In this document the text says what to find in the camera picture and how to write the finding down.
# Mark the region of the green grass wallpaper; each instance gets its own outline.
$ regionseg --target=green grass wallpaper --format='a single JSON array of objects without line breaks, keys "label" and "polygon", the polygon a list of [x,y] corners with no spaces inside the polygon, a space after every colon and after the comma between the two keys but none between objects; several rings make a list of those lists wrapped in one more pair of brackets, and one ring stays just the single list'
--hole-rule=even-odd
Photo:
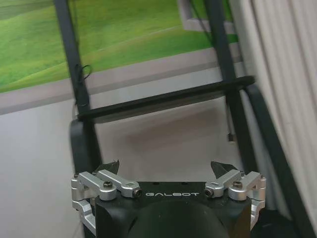
[{"label": "green grass wallpaper", "polygon": [[[193,2],[204,17],[202,0]],[[210,47],[203,32],[183,30],[177,0],[72,0],[70,7],[82,62],[94,72]],[[68,77],[53,0],[0,0],[0,32],[0,92]]]}]

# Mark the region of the white curtain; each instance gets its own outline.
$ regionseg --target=white curtain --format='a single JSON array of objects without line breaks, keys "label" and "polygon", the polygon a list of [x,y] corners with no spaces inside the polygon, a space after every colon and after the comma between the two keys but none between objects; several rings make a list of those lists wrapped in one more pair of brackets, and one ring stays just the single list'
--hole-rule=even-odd
[{"label": "white curtain", "polygon": [[[231,0],[230,4],[246,72],[256,77],[266,99],[316,231],[317,0]],[[265,152],[260,155],[260,168],[272,171],[263,162],[266,157]],[[274,181],[272,175],[269,206],[286,214]]]}]

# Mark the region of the black metal frame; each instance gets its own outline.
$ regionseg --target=black metal frame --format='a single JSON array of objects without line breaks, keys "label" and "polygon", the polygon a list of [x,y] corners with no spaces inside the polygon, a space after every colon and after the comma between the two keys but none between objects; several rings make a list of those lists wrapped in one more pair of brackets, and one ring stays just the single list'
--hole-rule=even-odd
[{"label": "black metal frame", "polygon": [[[92,172],[102,163],[95,132],[96,122],[103,123],[133,117],[206,101],[223,95],[226,96],[230,108],[244,170],[245,172],[258,171],[240,96],[240,90],[244,89],[249,96],[298,235],[301,238],[316,237],[261,93],[257,86],[253,84],[254,79],[252,77],[236,77],[229,42],[223,25],[222,0],[205,0],[214,48],[221,69],[222,82],[93,110],[90,109],[89,94],[84,81],[68,2],[67,0],[54,0],[54,3],[79,113],[78,119],[74,120],[70,127],[73,160],[77,173]],[[85,227],[84,231],[86,238],[94,237]]]}]

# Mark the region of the black horizontal crossbar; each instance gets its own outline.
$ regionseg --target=black horizontal crossbar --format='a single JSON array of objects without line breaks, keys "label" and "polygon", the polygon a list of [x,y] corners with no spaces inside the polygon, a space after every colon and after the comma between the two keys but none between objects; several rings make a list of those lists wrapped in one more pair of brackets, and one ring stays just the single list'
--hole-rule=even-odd
[{"label": "black horizontal crossbar", "polygon": [[231,82],[222,81],[92,109],[79,114],[78,118],[82,121],[93,120],[96,123],[105,123],[109,121],[115,121],[147,113],[176,108],[188,104],[208,101],[224,96],[231,90],[241,90],[245,86],[253,83],[253,77],[245,76],[237,78],[236,80]]}]

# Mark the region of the silver metal bracket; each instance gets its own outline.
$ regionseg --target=silver metal bracket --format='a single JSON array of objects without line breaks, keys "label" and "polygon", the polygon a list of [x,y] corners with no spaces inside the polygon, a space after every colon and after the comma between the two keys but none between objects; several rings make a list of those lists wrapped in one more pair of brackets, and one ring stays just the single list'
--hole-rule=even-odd
[{"label": "silver metal bracket", "polygon": [[108,170],[100,170],[97,172],[96,176],[104,181],[111,181],[124,197],[135,198],[141,195],[141,188],[135,181],[128,181]]},{"label": "silver metal bracket", "polygon": [[208,198],[222,197],[224,190],[236,201],[251,199],[251,225],[252,229],[259,218],[259,211],[265,208],[266,178],[257,172],[244,175],[238,170],[231,170],[216,181],[206,182],[205,195]]},{"label": "silver metal bracket", "polygon": [[230,170],[216,181],[206,182],[205,194],[209,198],[222,197],[224,190],[240,178],[241,172],[239,170]]},{"label": "silver metal bracket", "polygon": [[73,201],[73,208],[79,212],[82,223],[96,235],[96,219],[90,203],[86,200]]},{"label": "silver metal bracket", "polygon": [[135,181],[128,181],[107,170],[98,171],[95,175],[88,172],[76,174],[71,179],[72,205],[79,214],[82,223],[96,235],[96,219],[92,207],[86,199],[94,202],[95,197],[110,201],[116,198],[117,189],[124,197],[139,197],[142,190]]}]

